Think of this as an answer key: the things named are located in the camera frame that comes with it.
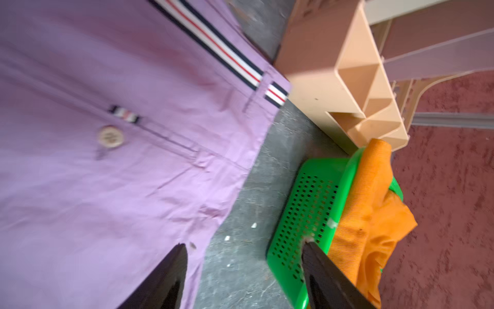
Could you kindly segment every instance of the green plastic basket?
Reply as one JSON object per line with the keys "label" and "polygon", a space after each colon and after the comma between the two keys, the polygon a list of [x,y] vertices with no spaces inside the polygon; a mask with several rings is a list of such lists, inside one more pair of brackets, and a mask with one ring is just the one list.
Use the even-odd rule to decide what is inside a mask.
{"label": "green plastic basket", "polygon": [[[350,159],[310,159],[298,172],[267,253],[269,268],[295,309],[305,309],[309,301],[300,264],[302,239],[312,237],[329,251],[363,151]],[[394,178],[389,188],[403,200]]]}

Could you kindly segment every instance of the beige plastic stand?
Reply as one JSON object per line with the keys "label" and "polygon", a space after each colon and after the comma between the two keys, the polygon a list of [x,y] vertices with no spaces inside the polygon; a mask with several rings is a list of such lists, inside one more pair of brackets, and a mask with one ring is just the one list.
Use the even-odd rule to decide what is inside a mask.
{"label": "beige plastic stand", "polygon": [[275,66],[290,101],[347,153],[371,138],[408,143],[360,0],[297,0]]}

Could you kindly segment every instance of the button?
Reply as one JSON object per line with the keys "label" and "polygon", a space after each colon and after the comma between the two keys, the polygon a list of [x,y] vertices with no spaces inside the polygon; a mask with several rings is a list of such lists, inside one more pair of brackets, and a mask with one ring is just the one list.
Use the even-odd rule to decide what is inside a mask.
{"label": "button", "polygon": [[115,148],[124,143],[124,134],[114,126],[102,127],[99,131],[98,141],[106,148]]}

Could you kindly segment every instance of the white debris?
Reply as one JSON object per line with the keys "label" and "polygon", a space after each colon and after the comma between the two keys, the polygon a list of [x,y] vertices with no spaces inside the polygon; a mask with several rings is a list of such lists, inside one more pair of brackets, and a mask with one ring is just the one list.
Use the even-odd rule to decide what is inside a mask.
{"label": "white debris", "polygon": [[328,220],[328,226],[329,228],[336,228],[338,226],[338,222],[334,222],[333,219]]}

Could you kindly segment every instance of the striped ribbon trim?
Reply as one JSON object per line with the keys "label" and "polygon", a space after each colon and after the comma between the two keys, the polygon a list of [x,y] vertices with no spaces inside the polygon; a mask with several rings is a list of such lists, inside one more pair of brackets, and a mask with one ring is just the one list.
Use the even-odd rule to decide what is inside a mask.
{"label": "striped ribbon trim", "polygon": [[287,100],[287,96],[288,92],[285,89],[281,88],[280,85],[273,82],[266,90],[264,98],[279,108],[285,103],[285,101]]}
{"label": "striped ribbon trim", "polygon": [[257,89],[263,71],[228,42],[190,4],[185,0],[149,0],[149,2],[244,83],[253,90]]}
{"label": "striped ribbon trim", "polygon": [[113,115],[117,116],[118,118],[122,118],[125,121],[133,123],[133,124],[137,124],[137,122],[140,119],[139,115],[132,113],[128,109],[125,109],[123,107],[116,106],[116,105],[113,105],[110,108],[109,112],[112,113]]}

